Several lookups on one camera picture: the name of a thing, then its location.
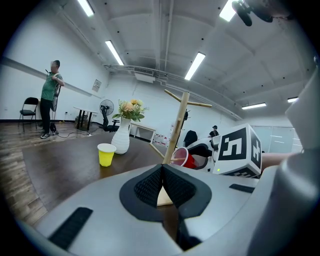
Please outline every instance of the office chair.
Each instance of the office chair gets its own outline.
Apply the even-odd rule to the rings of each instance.
[[[100,110],[101,110],[101,113],[103,115],[103,125],[101,128],[103,128],[103,130],[105,132],[116,132],[118,129],[119,129],[119,126],[116,125],[116,123],[119,123],[120,121],[119,120],[112,120],[113,122],[113,125],[108,125],[109,124],[109,120],[107,118],[107,110],[108,110],[108,107],[105,107],[104,105],[101,105],[100,106]]]

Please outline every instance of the white table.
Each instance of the white table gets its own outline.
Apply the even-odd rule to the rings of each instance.
[[[80,111],[79,111],[78,122],[77,122],[77,125],[76,125],[76,128],[79,129],[79,130],[84,131],[84,129],[80,129],[80,127],[82,127],[82,125],[83,125],[83,123],[84,123],[85,112],[90,113],[90,116],[89,116],[89,119],[88,119],[88,125],[87,125],[87,127],[86,127],[86,130],[89,131],[89,126],[90,126],[90,120],[91,120],[92,113],[97,114],[98,112],[93,111],[93,110],[90,110],[90,109],[85,109],[85,108],[83,108],[83,107],[77,107],[77,106],[73,106],[73,107],[74,107],[75,109],[77,109],[77,110],[80,110]]]
[[[134,138],[137,136],[138,128],[142,128],[142,129],[151,131],[152,132],[151,143],[152,143],[152,141],[154,140],[154,136],[155,136],[155,131],[156,131],[155,128],[153,128],[151,126],[144,125],[143,123],[140,123],[140,122],[131,121],[131,123],[130,123],[130,131],[131,131],[132,126],[136,126],[135,134],[133,136]]]

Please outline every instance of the yellow flower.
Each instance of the yellow flower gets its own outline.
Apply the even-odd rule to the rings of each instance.
[[[134,109],[134,105],[132,105],[130,102],[124,102],[122,104],[122,109],[124,111],[128,111],[128,112],[131,112],[133,109]]]
[[[138,104],[138,100],[136,100],[136,99],[132,99],[132,100],[131,100],[131,104],[132,104],[132,105],[136,105],[136,104]]]

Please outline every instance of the dark floor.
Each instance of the dark floor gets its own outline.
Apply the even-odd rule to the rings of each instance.
[[[86,137],[75,129],[74,123],[56,123],[59,131],[57,135],[51,135],[47,139],[41,139],[41,134],[34,124],[26,124],[25,132],[18,123],[0,123],[0,188],[13,214],[20,220],[34,225],[47,213],[26,170],[22,149],[30,146],[39,146],[49,143],[72,140]],[[97,129],[97,124],[90,126],[93,135],[104,133]]]

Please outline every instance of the white wall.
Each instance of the white wall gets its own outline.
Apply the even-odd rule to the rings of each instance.
[[[105,99],[111,100],[114,104],[114,112],[108,116],[109,122],[111,122],[112,116],[118,113],[118,100],[138,99],[144,102],[145,107],[150,108],[145,112],[145,118],[141,120],[141,123],[156,128],[158,134],[168,136],[171,124],[177,118],[180,103],[166,94],[164,90],[164,86],[138,81],[134,76],[112,75],[105,90]],[[170,88],[168,90],[178,97],[182,96],[179,91]],[[193,98],[190,98],[190,101],[199,102],[198,99]],[[189,130],[195,131],[200,139],[209,135],[213,125],[218,126],[220,133],[235,125],[233,119],[215,108],[189,105],[187,110],[190,110],[189,117],[191,118],[184,122],[179,146],[182,146]]]
[[[49,71],[54,60],[60,60],[59,72],[66,83],[58,98],[56,119],[74,120],[78,111],[73,106],[99,111],[109,72],[51,9],[40,7],[34,11],[17,30],[3,56],[14,64],[5,61],[1,65],[0,119],[19,119],[24,100],[41,97],[45,69]],[[92,90],[96,79],[102,82],[98,92]],[[99,123],[102,120],[100,113],[93,119]]]

